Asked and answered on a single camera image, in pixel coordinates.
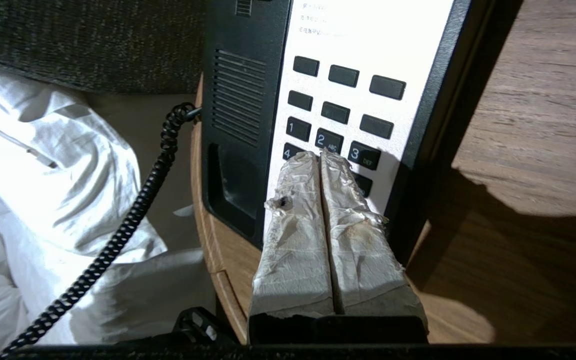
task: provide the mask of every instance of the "phone speaker grille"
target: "phone speaker grille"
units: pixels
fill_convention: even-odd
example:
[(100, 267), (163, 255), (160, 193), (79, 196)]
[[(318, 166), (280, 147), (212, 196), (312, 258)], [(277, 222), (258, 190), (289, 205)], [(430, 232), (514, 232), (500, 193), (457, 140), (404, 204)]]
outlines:
[(250, 18), (252, 13), (252, 0), (235, 0), (235, 14)]
[(258, 146), (266, 63), (217, 50), (212, 83), (212, 126)]

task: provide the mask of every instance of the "coiled phone cord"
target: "coiled phone cord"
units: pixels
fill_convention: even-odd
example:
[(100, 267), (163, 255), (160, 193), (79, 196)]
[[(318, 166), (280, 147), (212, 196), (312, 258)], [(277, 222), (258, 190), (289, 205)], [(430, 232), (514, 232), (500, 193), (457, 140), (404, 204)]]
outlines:
[(130, 211), (123, 219), (121, 225), (108, 240), (105, 247), (93, 262), (83, 271), (77, 280), (61, 296), (53, 301), (44, 312), (25, 331), (19, 334), (0, 353), (0, 360), (5, 359), (13, 351), (35, 344), (50, 328), (61, 319), (68, 310), (86, 294), (87, 291), (108, 269), (110, 264), (117, 259), (119, 253), (128, 243), (137, 227), (146, 216), (146, 212), (153, 204), (155, 196), (160, 191), (170, 167), (175, 161), (175, 153), (178, 150), (177, 137), (183, 123), (189, 123), (201, 111), (201, 107), (195, 108), (190, 102), (175, 106), (166, 116), (161, 132), (161, 152), (157, 157), (146, 182), (143, 183), (137, 199), (132, 204)]

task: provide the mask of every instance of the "telephone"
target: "telephone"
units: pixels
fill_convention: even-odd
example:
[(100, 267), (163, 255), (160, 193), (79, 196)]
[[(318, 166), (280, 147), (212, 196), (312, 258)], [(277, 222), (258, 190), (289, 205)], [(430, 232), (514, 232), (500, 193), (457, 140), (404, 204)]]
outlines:
[(283, 163), (347, 158), (406, 264), (521, 2), (210, 0), (203, 203), (261, 249)]

